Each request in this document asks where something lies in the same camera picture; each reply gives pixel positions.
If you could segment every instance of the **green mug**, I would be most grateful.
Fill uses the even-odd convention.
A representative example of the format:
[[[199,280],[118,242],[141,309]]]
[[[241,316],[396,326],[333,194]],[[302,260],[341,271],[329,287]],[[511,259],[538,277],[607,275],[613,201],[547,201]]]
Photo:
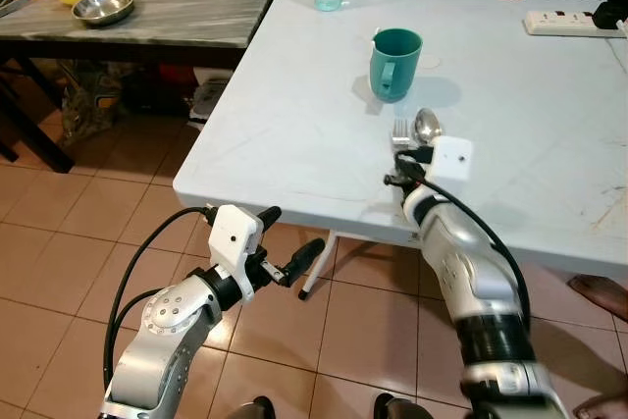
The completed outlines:
[[[377,32],[372,44],[371,90],[385,102],[400,100],[414,79],[423,39],[409,29],[392,28]]]

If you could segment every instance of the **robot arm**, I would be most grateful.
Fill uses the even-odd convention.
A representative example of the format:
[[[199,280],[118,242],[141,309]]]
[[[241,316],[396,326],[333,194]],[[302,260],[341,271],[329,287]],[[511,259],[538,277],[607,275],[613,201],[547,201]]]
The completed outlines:
[[[280,215],[278,207],[258,216],[233,205],[213,209],[209,246],[217,265],[194,270],[148,300],[105,392],[101,419],[174,418],[192,358],[222,312],[270,282],[290,287],[307,270],[325,247],[322,239],[301,247],[284,268],[273,266],[259,245]]]
[[[406,153],[414,159],[405,164],[397,154],[397,174],[385,183],[403,189],[403,212],[416,226],[423,257],[438,277],[460,340],[465,367],[461,389],[475,417],[568,418],[530,344],[512,268],[467,214],[421,184],[459,191],[469,178],[472,145],[440,136],[433,146]],[[417,182],[407,166],[417,169],[418,163],[427,170],[419,172]]]

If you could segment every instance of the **white table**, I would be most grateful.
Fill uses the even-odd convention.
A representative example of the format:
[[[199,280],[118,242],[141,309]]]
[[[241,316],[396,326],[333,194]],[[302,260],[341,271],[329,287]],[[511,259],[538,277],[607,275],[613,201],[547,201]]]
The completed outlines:
[[[174,187],[183,203],[279,205],[282,221],[416,245],[393,167],[394,117],[432,108],[475,143],[461,194],[519,260],[628,273],[626,41],[529,36],[530,10],[595,11],[588,0],[274,0]],[[373,97],[369,40],[400,26],[424,38],[408,95]]]

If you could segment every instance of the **power strip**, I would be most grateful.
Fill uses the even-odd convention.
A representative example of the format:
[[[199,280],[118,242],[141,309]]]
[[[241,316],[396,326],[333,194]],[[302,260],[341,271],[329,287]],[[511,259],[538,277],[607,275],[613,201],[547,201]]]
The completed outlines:
[[[623,31],[620,29],[598,28],[593,23],[591,12],[528,12],[523,23],[529,34],[624,37]]]

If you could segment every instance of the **spoon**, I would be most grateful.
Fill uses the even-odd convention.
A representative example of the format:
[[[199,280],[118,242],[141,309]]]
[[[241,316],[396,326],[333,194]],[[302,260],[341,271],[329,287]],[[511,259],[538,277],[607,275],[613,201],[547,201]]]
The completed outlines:
[[[429,108],[422,108],[414,119],[414,138],[422,145],[443,134],[439,119]]]

